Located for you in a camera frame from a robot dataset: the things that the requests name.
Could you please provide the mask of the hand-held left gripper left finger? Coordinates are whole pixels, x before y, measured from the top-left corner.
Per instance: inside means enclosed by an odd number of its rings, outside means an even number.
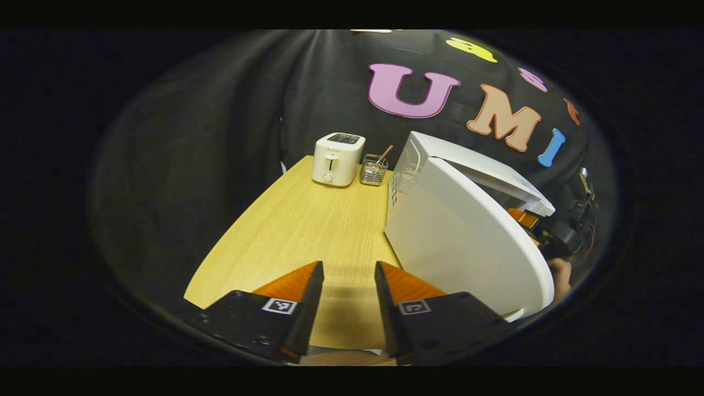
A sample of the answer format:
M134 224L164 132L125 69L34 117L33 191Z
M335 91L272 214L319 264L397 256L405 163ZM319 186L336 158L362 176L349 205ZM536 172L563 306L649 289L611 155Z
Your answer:
M187 323L256 358L297 364L309 352L324 279L314 261L254 291L229 291Z

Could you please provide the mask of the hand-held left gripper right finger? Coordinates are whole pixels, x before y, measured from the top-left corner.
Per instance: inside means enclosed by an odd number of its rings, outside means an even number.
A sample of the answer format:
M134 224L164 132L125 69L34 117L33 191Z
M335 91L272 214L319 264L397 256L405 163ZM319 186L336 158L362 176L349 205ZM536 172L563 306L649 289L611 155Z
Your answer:
M515 330L467 291L445 293L390 263L376 262L375 283L386 351L399 366L473 363Z

